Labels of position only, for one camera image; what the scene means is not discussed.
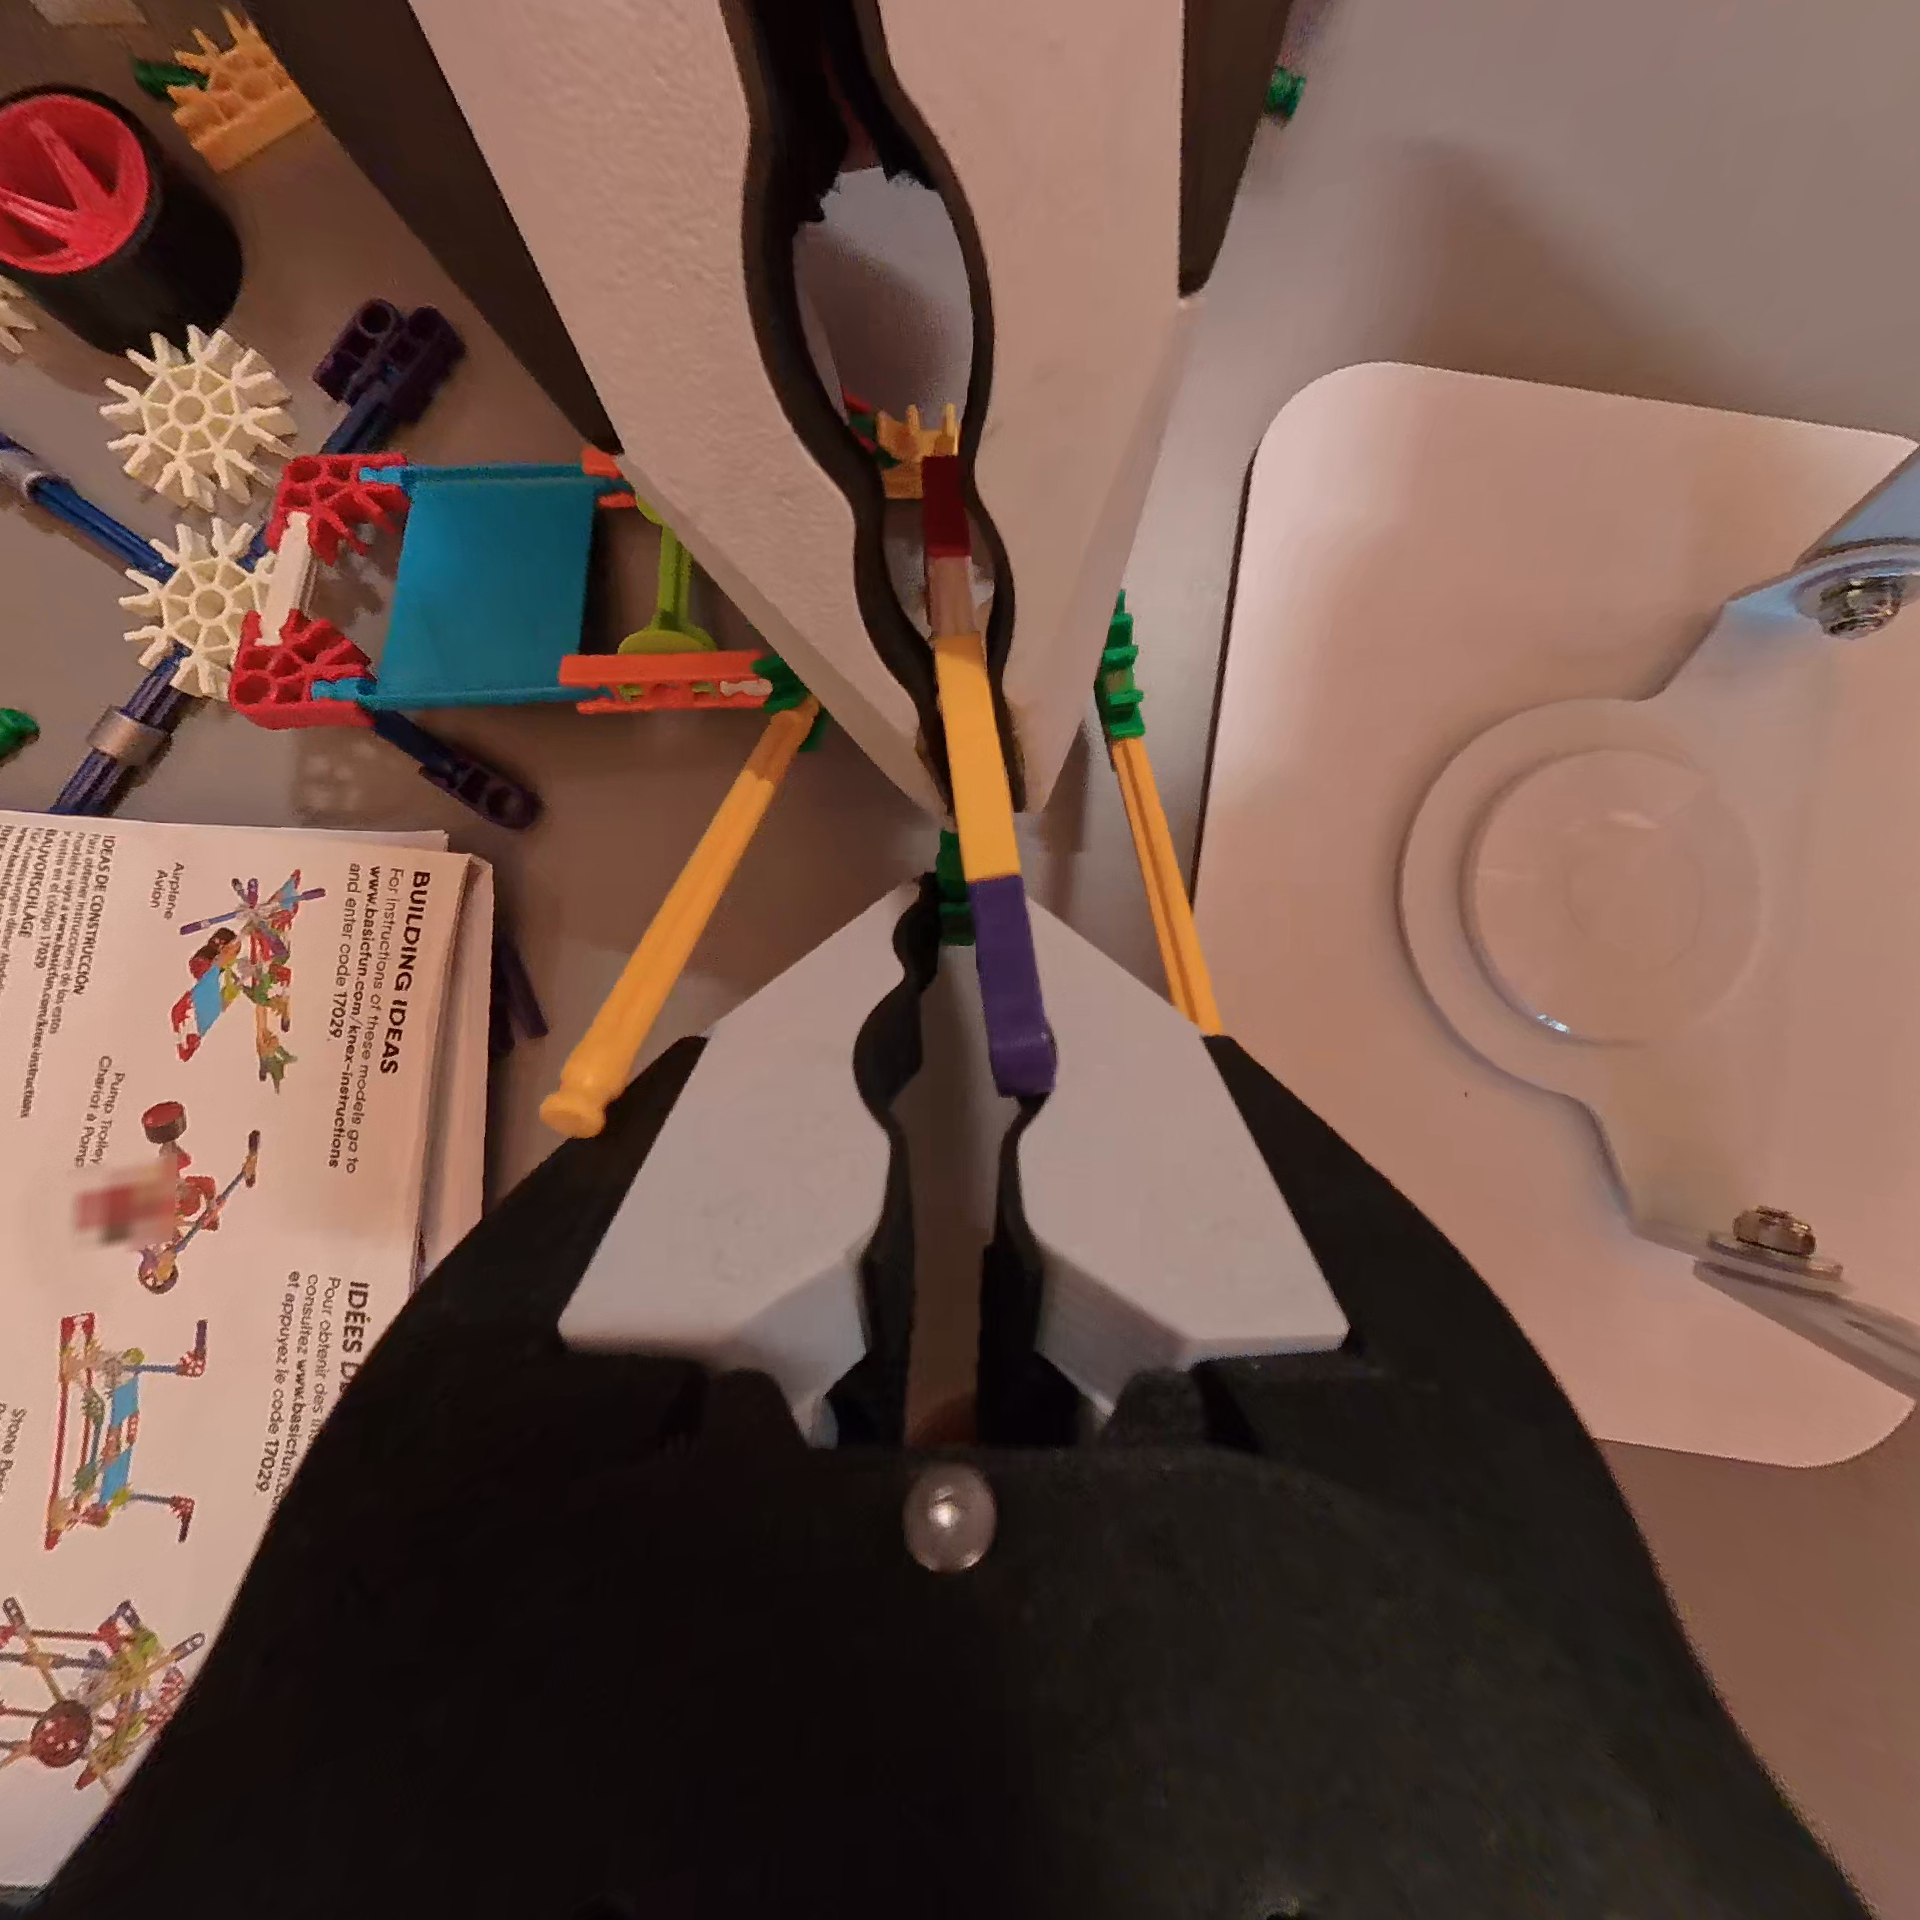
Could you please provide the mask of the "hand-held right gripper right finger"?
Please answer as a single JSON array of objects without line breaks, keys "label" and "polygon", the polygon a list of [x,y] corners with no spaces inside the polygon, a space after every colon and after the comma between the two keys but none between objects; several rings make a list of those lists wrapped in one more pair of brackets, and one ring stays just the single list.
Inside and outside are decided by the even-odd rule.
[{"label": "hand-held right gripper right finger", "polygon": [[979,1295],[979,1436],[1069,1445],[1130,1382],[1332,1352],[1349,1316],[1202,1032],[1043,907],[1058,1052],[1001,1158]]}]

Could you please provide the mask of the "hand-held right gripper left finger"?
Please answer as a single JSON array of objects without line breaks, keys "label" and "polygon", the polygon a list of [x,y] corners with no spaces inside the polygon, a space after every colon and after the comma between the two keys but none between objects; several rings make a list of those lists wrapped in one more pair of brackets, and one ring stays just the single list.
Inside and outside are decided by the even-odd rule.
[{"label": "hand-held right gripper left finger", "polygon": [[899,1445],[915,1326],[900,1092],[922,1067],[926,883],[708,1028],[559,1328],[775,1381],[803,1432]]}]

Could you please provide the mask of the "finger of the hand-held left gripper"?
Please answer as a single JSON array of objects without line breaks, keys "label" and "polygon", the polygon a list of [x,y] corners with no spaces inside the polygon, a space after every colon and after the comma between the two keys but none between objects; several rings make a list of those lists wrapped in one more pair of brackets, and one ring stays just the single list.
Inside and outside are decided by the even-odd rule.
[{"label": "finger of the hand-held left gripper", "polygon": [[828,717],[932,819],[926,647],[878,475],[769,263],[770,117],[728,5],[414,5],[636,491]]},{"label": "finger of the hand-held left gripper", "polygon": [[1001,693],[1039,812],[1092,704],[1180,363],[1186,9],[882,3],[991,306],[973,478],[1011,569]]}]

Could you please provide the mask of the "colourful construction toy model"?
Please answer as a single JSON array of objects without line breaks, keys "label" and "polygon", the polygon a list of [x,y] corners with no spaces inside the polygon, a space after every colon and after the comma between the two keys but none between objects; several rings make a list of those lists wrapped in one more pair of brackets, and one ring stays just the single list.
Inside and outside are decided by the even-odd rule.
[{"label": "colourful construction toy model", "polygon": [[[960,538],[962,419],[955,404],[926,424],[915,404],[893,416],[842,398],[884,498],[922,513],[939,717],[959,758],[951,821],[973,894],[989,1062],[999,1092],[1039,1098],[1052,1090],[1055,1068],[1035,916],[1014,851],[1013,774],[991,747],[982,620],[960,625],[959,590],[973,584],[962,566],[973,551]],[[601,516],[656,519],[612,457],[591,448],[572,465],[469,467],[406,458],[398,485],[408,505],[397,528],[366,526],[362,547],[345,543],[334,562],[318,566],[304,602],[375,666],[372,709],[412,717],[570,704],[584,715],[764,717],[752,755],[543,1103],[550,1130],[584,1141],[603,1130],[783,780],[828,712],[776,653],[727,650],[693,620],[693,555],[669,526],[660,526],[653,620],[635,645],[583,650]]]}]

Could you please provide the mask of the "yellow connector with green rods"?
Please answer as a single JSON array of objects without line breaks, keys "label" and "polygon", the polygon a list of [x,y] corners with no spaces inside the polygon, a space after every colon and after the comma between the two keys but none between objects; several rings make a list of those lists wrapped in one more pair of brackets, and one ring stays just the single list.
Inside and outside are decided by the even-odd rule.
[{"label": "yellow connector with green rods", "polygon": [[193,47],[135,59],[135,83],[170,108],[177,128],[216,175],[231,177],[320,115],[247,13],[220,9],[224,38],[194,29]]}]

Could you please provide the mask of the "red wheel with black tyre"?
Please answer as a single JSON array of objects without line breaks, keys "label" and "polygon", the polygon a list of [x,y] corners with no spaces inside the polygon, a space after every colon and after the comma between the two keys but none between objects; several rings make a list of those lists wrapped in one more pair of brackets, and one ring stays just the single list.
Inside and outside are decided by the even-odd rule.
[{"label": "red wheel with black tyre", "polygon": [[238,232],[128,108],[90,89],[3,102],[3,269],[61,327],[107,354],[231,320]]}]

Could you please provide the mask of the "white book stand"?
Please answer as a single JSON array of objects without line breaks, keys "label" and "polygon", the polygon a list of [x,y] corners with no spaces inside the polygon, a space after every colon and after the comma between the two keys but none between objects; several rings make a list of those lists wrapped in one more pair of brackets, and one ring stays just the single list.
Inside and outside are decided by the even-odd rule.
[{"label": "white book stand", "polygon": [[1825,1470],[1917,1379],[1917,455],[1411,365],[1254,455],[1229,1035],[1587,1429]]}]

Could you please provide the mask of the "illustrated toy leaflet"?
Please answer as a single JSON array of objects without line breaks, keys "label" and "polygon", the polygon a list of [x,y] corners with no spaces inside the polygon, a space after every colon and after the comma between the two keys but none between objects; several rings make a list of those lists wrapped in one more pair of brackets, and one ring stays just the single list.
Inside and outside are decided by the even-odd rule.
[{"label": "illustrated toy leaflet", "polygon": [[7,1891],[132,1783],[478,1223],[495,930],[442,831],[4,814]]}]

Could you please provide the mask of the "blue rod cross assembly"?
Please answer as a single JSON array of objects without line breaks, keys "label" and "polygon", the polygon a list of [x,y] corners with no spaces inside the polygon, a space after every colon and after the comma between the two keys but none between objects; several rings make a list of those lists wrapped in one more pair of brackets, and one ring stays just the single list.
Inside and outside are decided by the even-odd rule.
[{"label": "blue rod cross assembly", "polygon": [[292,455],[260,524],[185,522],[172,544],[146,540],[94,507],[39,457],[4,439],[4,486],[57,516],[120,564],[135,584],[120,607],[146,676],[105,712],[53,812],[112,814],[124,790],[172,743],[190,707],[232,709],[260,726],[371,730],[416,763],[439,790],[495,826],[524,831],[540,798],[455,751],[403,712],[372,707],[375,666],[307,608],[315,576],[369,526],[395,530],[408,507],[388,445],[439,396],[467,353],[430,304],[366,302],[315,372],[345,419],[320,453]]}]

